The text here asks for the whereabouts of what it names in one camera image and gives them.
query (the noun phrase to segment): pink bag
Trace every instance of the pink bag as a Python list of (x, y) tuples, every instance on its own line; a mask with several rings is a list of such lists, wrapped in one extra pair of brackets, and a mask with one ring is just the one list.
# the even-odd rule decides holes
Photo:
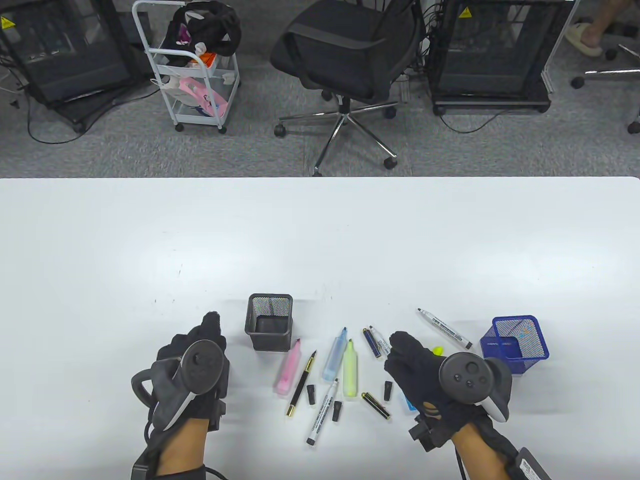
[[(212, 117), (215, 117), (206, 85), (191, 77), (183, 77), (180, 79), (180, 90), (190, 94), (194, 99), (198, 101), (198, 104), (205, 112), (207, 112)], [(213, 101), (216, 105), (216, 109), (218, 110), (218, 117), (222, 118), (222, 116), (227, 111), (228, 102), (220, 94), (213, 90), (213, 88), (211, 88), (211, 91), (213, 92)]]

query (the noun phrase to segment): black mesh pen holder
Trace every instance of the black mesh pen holder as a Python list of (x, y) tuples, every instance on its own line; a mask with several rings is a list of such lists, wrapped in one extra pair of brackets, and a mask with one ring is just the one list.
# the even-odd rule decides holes
[(259, 351), (289, 351), (293, 318), (291, 295), (254, 293), (249, 297), (244, 331)]

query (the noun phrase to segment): chair wheel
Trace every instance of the chair wheel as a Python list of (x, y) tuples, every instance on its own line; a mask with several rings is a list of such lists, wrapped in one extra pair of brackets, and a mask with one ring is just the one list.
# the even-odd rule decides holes
[(73, 124), (72, 128), (76, 133), (86, 133), (86, 127), (82, 122), (80, 122), (79, 124)]
[(273, 134), (278, 138), (283, 138), (287, 134), (287, 129), (282, 124), (278, 124), (273, 128)]
[(640, 122), (631, 122), (627, 127), (627, 132), (630, 134), (640, 133)]
[(575, 77), (571, 80), (571, 86), (578, 90), (584, 86), (584, 78), (583, 77)]
[(606, 52), (604, 52), (604, 58), (606, 58), (609, 61), (615, 60), (617, 56), (618, 56), (618, 51), (616, 49), (609, 49)]
[(387, 120), (391, 120), (396, 117), (397, 109), (396, 107), (387, 107), (382, 111), (382, 116)]
[(398, 160), (395, 160), (393, 157), (385, 158), (385, 168), (387, 170), (393, 170), (396, 165), (398, 165)]

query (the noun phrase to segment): black marker cap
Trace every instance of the black marker cap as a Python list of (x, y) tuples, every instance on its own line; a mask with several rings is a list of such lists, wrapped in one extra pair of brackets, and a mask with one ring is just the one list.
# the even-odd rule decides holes
[(385, 402), (388, 402), (389, 400), (391, 400), (391, 387), (394, 386), (394, 383), (392, 381), (386, 381), (385, 382)]
[(309, 396), (309, 405), (316, 404), (316, 386), (307, 385), (307, 395)]
[(331, 417), (331, 420), (334, 422), (337, 422), (338, 419), (340, 418), (340, 411), (342, 410), (342, 402), (339, 400), (336, 400), (333, 402), (333, 417)]

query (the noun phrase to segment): black bag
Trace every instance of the black bag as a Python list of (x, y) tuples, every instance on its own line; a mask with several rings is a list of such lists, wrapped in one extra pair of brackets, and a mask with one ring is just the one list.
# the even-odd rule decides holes
[[(204, 18), (191, 18), (187, 22), (185, 14), (188, 11), (194, 11)], [(180, 26), (186, 26), (191, 35), (191, 43), (188, 45), (178, 43)], [(223, 40), (225, 35), (229, 35), (229, 40)], [(203, 42), (207, 46), (207, 52), (228, 57), (237, 50), (241, 37), (240, 19), (229, 5), (215, 0), (190, 2), (173, 14), (161, 48), (195, 52), (195, 45)], [(188, 57), (167, 55), (167, 58), (169, 65), (174, 67), (183, 67), (189, 63)]]

